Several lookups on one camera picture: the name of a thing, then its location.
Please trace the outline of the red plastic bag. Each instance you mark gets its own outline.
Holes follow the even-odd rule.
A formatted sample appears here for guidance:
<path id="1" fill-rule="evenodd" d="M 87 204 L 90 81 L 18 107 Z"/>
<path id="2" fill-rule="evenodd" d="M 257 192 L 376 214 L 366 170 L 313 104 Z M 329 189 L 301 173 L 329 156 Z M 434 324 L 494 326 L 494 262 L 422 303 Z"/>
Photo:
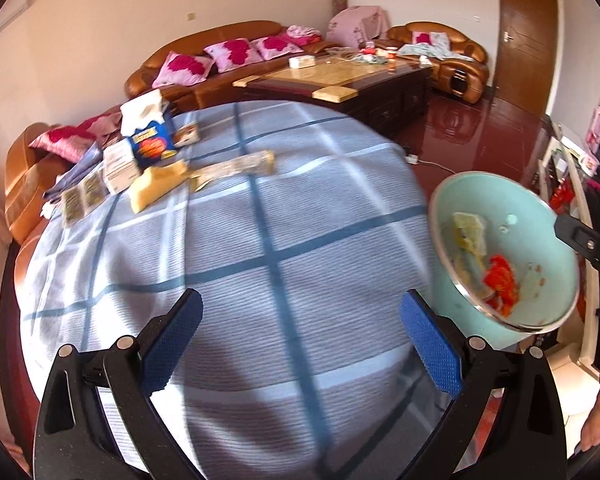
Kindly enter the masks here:
<path id="1" fill-rule="evenodd" d="M 482 282 L 488 289 L 484 302 L 508 318 L 520 297 L 516 276 L 508 260 L 501 255 L 491 257 Z"/>

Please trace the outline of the yellow white plastic bag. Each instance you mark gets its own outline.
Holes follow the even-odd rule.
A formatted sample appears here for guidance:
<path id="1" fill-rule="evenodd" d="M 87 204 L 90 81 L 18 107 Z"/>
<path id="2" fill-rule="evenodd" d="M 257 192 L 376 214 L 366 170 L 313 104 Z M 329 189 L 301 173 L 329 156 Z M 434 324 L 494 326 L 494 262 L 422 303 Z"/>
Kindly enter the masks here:
<path id="1" fill-rule="evenodd" d="M 454 212 L 453 235 L 458 247 L 453 260 L 456 274 L 480 300 L 490 299 L 494 291 L 483 283 L 486 277 L 486 222 L 478 214 Z"/>

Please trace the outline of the blue plaid tablecloth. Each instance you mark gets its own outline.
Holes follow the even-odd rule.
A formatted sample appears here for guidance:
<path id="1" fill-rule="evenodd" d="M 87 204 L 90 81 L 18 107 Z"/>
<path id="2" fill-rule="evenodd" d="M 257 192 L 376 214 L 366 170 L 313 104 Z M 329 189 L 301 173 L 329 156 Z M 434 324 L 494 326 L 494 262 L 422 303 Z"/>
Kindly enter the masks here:
<path id="1" fill-rule="evenodd" d="M 50 220 L 18 298 L 33 389 L 63 344 L 107 348 L 193 288 L 204 317 L 152 400 L 207 478 L 396 478 L 448 405 L 399 316 L 432 260 L 404 151 L 309 104 L 224 104 L 198 125 L 189 166 L 270 151 L 274 172 Z"/>

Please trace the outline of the yellow sponge block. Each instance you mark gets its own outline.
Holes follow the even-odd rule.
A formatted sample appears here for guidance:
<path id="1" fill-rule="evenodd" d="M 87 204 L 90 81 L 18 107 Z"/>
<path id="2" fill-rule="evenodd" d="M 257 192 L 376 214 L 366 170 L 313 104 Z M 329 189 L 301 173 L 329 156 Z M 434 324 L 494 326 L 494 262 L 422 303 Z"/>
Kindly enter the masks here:
<path id="1" fill-rule="evenodd" d="M 152 166 L 134 180 L 129 187 L 130 205 L 134 214 L 139 214 L 163 195 L 170 193 L 185 182 L 189 169 L 185 160 L 158 167 Z"/>

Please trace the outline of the dark gold sachet pack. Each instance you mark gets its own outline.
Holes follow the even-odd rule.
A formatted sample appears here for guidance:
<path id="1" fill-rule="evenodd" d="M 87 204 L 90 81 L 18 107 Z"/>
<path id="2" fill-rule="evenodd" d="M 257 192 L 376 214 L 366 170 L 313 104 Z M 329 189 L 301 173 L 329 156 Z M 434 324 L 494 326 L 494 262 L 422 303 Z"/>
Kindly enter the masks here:
<path id="1" fill-rule="evenodd" d="M 84 219 L 99 207 L 108 195 L 109 191 L 102 177 L 102 170 L 96 168 L 76 186 L 61 193 L 60 208 L 64 227 L 70 228 Z"/>

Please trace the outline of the folded blue plaid cloth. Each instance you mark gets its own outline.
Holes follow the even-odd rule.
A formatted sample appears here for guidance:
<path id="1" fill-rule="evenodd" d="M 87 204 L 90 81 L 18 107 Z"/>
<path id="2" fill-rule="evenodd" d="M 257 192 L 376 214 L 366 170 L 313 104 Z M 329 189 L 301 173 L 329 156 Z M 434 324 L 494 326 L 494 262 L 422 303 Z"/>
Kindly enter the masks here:
<path id="1" fill-rule="evenodd" d="M 62 192 L 76 186 L 94 169 L 99 168 L 102 170 L 103 152 L 104 151 L 97 143 L 93 143 L 84 153 L 82 158 L 70 170 L 63 174 L 49 190 L 43 193 L 42 197 L 44 202 L 59 202 Z"/>

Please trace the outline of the clear gold long wrapper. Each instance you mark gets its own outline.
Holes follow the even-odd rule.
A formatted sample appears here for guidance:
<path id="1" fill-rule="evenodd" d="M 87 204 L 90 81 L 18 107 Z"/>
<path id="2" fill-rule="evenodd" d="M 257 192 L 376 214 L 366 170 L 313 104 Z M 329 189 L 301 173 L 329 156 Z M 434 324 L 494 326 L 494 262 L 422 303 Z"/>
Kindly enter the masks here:
<path id="1" fill-rule="evenodd" d="M 218 162 L 195 170 L 190 178 L 190 190 L 198 192 L 217 180 L 252 174 L 269 176 L 274 172 L 275 155 L 272 151 L 258 151 L 235 157 L 227 162 Z"/>

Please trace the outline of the blue white LOOK carton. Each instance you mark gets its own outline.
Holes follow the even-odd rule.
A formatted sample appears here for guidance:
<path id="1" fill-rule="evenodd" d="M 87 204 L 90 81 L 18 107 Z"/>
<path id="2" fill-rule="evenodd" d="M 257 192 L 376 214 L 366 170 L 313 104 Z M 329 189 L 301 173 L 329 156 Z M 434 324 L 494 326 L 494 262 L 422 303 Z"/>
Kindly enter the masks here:
<path id="1" fill-rule="evenodd" d="M 169 103 L 159 89 L 151 90 L 121 105 L 121 134 L 131 145 L 140 169 L 174 157 L 178 150 Z"/>

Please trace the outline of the small brown white snack packet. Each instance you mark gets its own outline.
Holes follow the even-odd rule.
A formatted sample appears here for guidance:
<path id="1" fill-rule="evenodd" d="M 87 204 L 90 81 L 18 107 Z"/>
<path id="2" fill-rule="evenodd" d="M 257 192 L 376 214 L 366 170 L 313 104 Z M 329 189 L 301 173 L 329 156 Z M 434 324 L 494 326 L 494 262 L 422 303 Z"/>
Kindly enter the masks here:
<path id="1" fill-rule="evenodd" d="M 176 148 L 185 148 L 199 141 L 198 125 L 190 122 L 183 127 L 177 128 L 172 134 L 172 142 Z"/>

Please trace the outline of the long brown leather sofa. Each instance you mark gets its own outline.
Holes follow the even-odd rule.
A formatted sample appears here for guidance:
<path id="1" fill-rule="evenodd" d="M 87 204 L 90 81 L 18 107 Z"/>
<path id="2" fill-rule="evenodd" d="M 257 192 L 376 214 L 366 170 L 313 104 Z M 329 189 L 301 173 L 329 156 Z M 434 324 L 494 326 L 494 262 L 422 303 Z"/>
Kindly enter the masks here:
<path id="1" fill-rule="evenodd" d="M 273 21 L 246 21 L 223 25 L 178 38 L 156 51 L 143 62 L 138 70 L 129 76 L 125 83 L 125 93 L 130 99 L 134 99 L 141 94 L 155 90 L 151 88 L 151 84 L 156 79 L 158 71 L 170 51 L 212 58 L 204 52 L 204 47 L 208 47 L 210 44 L 236 38 L 246 38 L 251 42 L 265 36 L 280 36 L 286 28 L 286 26 Z M 286 67 L 288 60 L 294 55 L 316 55 L 333 45 L 333 42 L 322 40 L 317 44 L 309 44 L 301 48 L 303 50 L 301 54 L 273 58 L 271 61 L 251 64 L 222 74 L 218 72 L 214 63 L 207 80 L 200 84 L 195 84 L 193 87 L 167 86 L 157 89 L 161 91 L 162 96 L 171 103 L 178 113 L 235 102 L 242 98 L 242 92 L 233 87 L 234 81 L 251 75 L 261 75 L 272 72 L 272 70 L 279 70 Z"/>

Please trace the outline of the dark wood coffee table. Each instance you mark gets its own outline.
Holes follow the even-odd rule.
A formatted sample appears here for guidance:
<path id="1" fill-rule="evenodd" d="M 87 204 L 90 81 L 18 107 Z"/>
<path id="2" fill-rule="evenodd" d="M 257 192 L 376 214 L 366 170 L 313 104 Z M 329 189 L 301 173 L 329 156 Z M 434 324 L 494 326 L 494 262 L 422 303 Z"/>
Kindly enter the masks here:
<path id="1" fill-rule="evenodd" d="M 247 100 L 315 104 L 348 115 L 391 138 L 425 115 L 432 69 L 396 60 L 368 64 L 322 56 L 305 68 L 281 68 L 233 82 Z"/>

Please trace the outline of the pink cushion on sofa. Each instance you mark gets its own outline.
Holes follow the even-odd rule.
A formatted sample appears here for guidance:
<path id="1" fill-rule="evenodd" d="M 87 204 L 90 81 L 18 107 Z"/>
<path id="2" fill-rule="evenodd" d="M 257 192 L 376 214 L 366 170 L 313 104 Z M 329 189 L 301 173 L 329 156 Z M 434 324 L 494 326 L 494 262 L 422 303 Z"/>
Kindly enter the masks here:
<path id="1" fill-rule="evenodd" d="M 303 50 L 282 36 L 265 36 L 251 41 L 263 61 L 291 54 L 301 54 Z"/>
<path id="2" fill-rule="evenodd" d="M 170 51 L 151 88 L 167 86 L 193 87 L 207 80 L 214 65 L 212 58 Z"/>
<path id="3" fill-rule="evenodd" d="M 212 57 L 219 73 L 227 73 L 251 64 L 263 62 L 258 50 L 246 38 L 236 38 L 210 44 L 204 52 Z"/>

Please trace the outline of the orange white can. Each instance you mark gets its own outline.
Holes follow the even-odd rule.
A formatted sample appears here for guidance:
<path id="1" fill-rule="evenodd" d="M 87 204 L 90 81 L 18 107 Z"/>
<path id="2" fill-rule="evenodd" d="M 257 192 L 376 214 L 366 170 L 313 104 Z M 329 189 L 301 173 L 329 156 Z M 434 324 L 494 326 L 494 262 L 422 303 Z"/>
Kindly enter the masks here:
<path id="1" fill-rule="evenodd" d="M 388 71 L 394 73 L 396 71 L 396 52 L 398 52 L 398 49 L 395 47 L 388 47 L 386 51 Z"/>

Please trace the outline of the white tissue box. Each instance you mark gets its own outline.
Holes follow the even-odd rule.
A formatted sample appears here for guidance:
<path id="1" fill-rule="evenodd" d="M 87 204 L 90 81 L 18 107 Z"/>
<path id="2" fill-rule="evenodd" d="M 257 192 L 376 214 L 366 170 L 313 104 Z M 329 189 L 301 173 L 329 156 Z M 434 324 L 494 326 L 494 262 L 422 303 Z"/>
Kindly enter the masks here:
<path id="1" fill-rule="evenodd" d="M 315 56 L 310 54 L 293 56 L 288 60 L 288 66 L 292 70 L 303 70 L 315 65 Z"/>

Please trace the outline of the pink cloth covered object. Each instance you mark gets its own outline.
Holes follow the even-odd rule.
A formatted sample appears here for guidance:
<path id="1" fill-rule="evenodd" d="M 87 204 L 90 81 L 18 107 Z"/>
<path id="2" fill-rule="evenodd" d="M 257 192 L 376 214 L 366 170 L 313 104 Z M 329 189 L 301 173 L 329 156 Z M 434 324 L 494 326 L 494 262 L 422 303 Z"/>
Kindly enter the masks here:
<path id="1" fill-rule="evenodd" d="M 381 6 L 350 6 L 330 19 L 326 40 L 357 49 L 369 41 L 385 39 L 388 29 L 387 12 Z"/>

